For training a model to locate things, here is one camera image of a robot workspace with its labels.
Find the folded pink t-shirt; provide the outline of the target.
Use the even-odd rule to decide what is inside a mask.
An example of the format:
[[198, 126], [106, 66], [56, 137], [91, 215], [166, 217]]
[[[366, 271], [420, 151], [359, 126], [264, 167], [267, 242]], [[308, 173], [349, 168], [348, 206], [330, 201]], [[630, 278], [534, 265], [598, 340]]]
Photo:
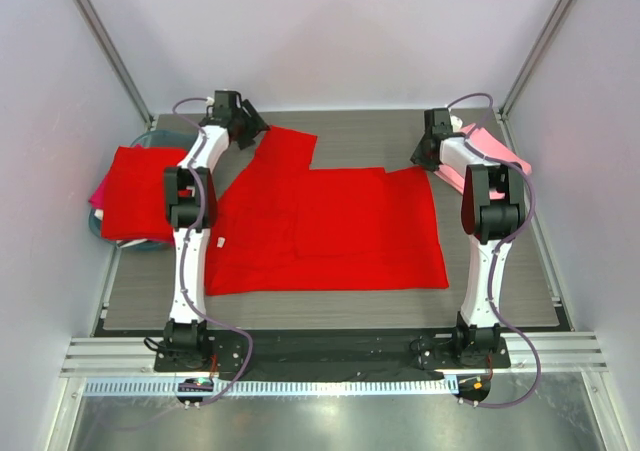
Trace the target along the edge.
[[527, 175], [532, 174], [532, 167], [528, 162], [519, 158], [486, 129], [476, 129], [467, 139], [471, 128], [472, 125], [460, 127], [456, 124], [454, 130], [458, 135], [445, 138], [440, 143], [440, 164], [434, 172], [436, 176], [462, 194], [467, 166], [491, 165], [489, 158], [516, 163]]

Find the stack of folded clothes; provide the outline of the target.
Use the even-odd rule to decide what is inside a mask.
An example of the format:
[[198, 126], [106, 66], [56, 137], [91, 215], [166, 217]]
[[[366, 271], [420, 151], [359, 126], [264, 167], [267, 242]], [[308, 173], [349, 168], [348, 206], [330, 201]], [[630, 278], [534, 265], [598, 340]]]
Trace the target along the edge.
[[106, 189], [107, 177], [104, 177], [100, 185], [93, 192], [88, 200], [90, 211], [88, 215], [89, 231], [100, 240], [114, 246], [117, 249], [134, 249], [139, 251], [156, 251], [165, 249], [169, 246], [166, 241], [154, 241], [150, 239], [132, 239], [132, 240], [109, 240], [102, 236], [102, 224], [104, 219], [104, 195]]

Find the folded red t-shirt on stack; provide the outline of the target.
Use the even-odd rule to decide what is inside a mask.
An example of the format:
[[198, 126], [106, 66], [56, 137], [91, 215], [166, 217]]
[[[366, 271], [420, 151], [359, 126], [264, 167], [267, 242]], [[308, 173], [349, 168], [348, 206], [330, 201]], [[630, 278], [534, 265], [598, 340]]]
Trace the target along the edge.
[[111, 241], [171, 242], [163, 173], [186, 155], [182, 148], [118, 148], [106, 176], [101, 236]]

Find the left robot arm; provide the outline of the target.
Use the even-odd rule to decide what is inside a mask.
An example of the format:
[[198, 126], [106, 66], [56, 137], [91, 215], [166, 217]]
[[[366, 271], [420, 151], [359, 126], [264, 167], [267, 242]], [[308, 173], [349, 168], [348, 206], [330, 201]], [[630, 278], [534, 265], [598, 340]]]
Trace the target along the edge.
[[163, 357], [188, 369], [205, 368], [212, 358], [205, 296], [206, 253], [217, 218], [213, 171], [229, 146], [245, 149], [269, 128], [240, 92], [217, 90], [205, 104], [205, 116], [186, 156], [163, 172], [166, 219], [175, 245], [175, 284], [168, 321], [163, 330]]

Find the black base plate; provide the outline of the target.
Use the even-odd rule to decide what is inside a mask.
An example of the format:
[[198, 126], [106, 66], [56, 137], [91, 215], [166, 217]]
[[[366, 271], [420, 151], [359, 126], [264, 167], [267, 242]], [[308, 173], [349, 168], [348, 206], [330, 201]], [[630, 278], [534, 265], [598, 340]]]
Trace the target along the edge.
[[157, 372], [219, 371], [229, 376], [242, 364], [249, 371], [293, 366], [311, 371], [323, 365], [343, 369], [380, 362], [384, 369], [466, 370], [511, 366], [497, 327], [469, 332], [456, 327], [427, 329], [233, 331], [170, 326], [159, 342], [144, 340], [155, 354]]

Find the teal plastic basket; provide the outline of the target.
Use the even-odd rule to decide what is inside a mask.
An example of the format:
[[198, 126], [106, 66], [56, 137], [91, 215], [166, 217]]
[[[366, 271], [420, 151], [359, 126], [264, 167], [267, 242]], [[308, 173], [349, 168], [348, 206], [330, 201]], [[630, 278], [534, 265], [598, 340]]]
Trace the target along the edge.
[[138, 136], [131, 147], [143, 148], [182, 148], [189, 151], [193, 146], [196, 137], [192, 134], [185, 134], [178, 131], [155, 129]]

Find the red t-shirt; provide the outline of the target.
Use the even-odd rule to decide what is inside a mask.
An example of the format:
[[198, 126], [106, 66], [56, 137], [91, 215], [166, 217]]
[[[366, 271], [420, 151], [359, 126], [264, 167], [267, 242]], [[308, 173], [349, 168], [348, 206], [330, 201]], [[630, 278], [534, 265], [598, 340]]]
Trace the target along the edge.
[[186, 155], [182, 148], [118, 148], [106, 176], [101, 236], [111, 241], [171, 242], [163, 173]]
[[314, 169], [317, 139], [273, 127], [218, 202], [205, 291], [386, 291], [449, 285], [419, 167]]

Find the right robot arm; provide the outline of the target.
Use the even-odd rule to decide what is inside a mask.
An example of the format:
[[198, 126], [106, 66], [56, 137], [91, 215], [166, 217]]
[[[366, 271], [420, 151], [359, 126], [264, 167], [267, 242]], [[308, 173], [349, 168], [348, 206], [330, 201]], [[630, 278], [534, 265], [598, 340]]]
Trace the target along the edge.
[[411, 161], [462, 196], [460, 219], [469, 238], [466, 294], [449, 339], [420, 338], [425, 369], [487, 366], [505, 355], [500, 296], [513, 235], [527, 223], [526, 178], [531, 166], [487, 130], [464, 126], [446, 108], [424, 112], [425, 130]]

